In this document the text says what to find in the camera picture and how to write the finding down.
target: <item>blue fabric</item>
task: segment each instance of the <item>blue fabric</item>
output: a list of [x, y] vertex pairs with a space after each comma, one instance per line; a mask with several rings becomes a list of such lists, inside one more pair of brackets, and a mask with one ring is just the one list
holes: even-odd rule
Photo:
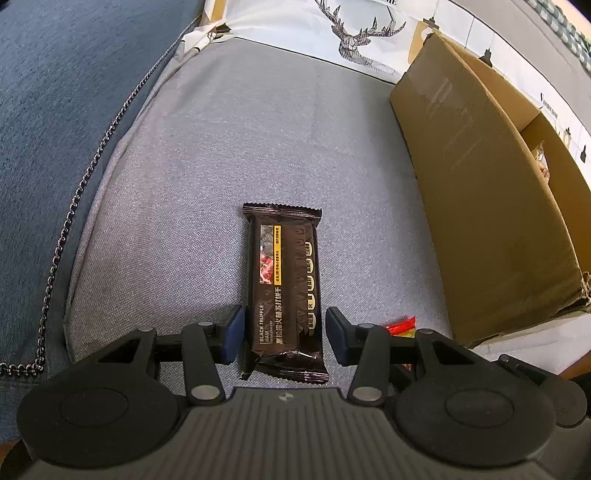
[[[0, 362], [34, 359], [50, 260], [77, 184], [130, 91], [202, 6], [203, 0], [0, 4]], [[69, 364], [61, 322], [77, 244], [106, 161], [150, 87], [132, 103], [80, 202], [54, 285], [46, 373], [0, 378], [0, 443], [18, 437], [24, 394]]]

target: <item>metal chain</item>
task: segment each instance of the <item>metal chain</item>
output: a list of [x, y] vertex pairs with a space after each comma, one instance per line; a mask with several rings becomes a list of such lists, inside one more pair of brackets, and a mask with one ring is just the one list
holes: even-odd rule
[[54, 251], [54, 257], [51, 260], [51, 267], [49, 269], [49, 276], [47, 277], [47, 286], [45, 288], [45, 296], [43, 297], [43, 307], [41, 308], [41, 319], [39, 320], [39, 328], [37, 330], [37, 351], [35, 355], [35, 361], [32, 364], [28, 365], [15, 365], [10, 362], [0, 362], [0, 377], [6, 375], [7, 377], [12, 378], [19, 378], [19, 377], [36, 377], [38, 374], [42, 374], [45, 370], [45, 333], [46, 333], [46, 322], [47, 322], [47, 313], [49, 312], [49, 304], [51, 301], [51, 292], [53, 291], [53, 284], [56, 280], [57, 269], [60, 266], [61, 256], [64, 252], [64, 245], [68, 240], [68, 235], [70, 233], [70, 228], [72, 227], [72, 222], [76, 215], [76, 209], [78, 208], [78, 204], [80, 203], [80, 197], [84, 193], [85, 187], [88, 185], [90, 177], [92, 176], [98, 162], [100, 160], [101, 155], [103, 154], [105, 147], [113, 133], [115, 132], [115, 128], [121, 122], [121, 119], [125, 115], [125, 112], [131, 105], [131, 102], [135, 99], [139, 91], [142, 87], [146, 84], [148, 79], [152, 76], [152, 74], [156, 71], [158, 66], [163, 62], [163, 60], [168, 56], [168, 54], [176, 47], [176, 45], [181, 41], [185, 33], [191, 29], [193, 24], [199, 20], [201, 15], [195, 18], [178, 36], [178, 38], [174, 41], [174, 43], [169, 46], [169, 48], [164, 52], [164, 54], [158, 59], [158, 61], [149, 69], [148, 73], [144, 75], [141, 82], [133, 89], [133, 91], [127, 97], [127, 100], [119, 110], [117, 116], [113, 119], [109, 129], [105, 132], [105, 136], [100, 141], [99, 148], [96, 149], [96, 153], [90, 165], [86, 169], [82, 180], [80, 181], [78, 188], [74, 196], [72, 197], [72, 202], [70, 204], [70, 210], [66, 215], [66, 221], [64, 222], [64, 226], [61, 229], [60, 237], [57, 241], [57, 246]]

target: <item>gray plastic surface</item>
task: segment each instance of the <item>gray plastic surface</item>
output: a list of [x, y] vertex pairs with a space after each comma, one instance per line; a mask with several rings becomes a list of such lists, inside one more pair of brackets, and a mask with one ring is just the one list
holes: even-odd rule
[[334, 388], [238, 388], [216, 407], [195, 407], [152, 454], [101, 471], [38, 461], [24, 480], [551, 480], [535, 462], [477, 472], [438, 463], [407, 445], [376, 408]]
[[573, 429], [556, 428], [540, 463], [558, 480], [591, 478], [591, 420]]

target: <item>cardboard box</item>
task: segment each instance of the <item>cardboard box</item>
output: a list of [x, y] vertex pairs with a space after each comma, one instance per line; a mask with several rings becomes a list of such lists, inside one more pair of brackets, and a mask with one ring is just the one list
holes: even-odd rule
[[[390, 96], [423, 196], [455, 339], [589, 310], [591, 192], [545, 116], [440, 34]], [[550, 185], [531, 150], [544, 141]]]

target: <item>snack bar package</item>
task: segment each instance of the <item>snack bar package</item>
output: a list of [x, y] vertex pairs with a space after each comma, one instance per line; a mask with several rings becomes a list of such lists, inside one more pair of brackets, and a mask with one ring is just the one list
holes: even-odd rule
[[245, 372], [325, 383], [316, 226], [321, 210], [245, 203], [250, 221]]
[[550, 171], [548, 170], [548, 162], [546, 162], [546, 157], [544, 155], [544, 142], [540, 142], [540, 144], [531, 151], [531, 154], [538, 163], [546, 183], [548, 183], [550, 181]]

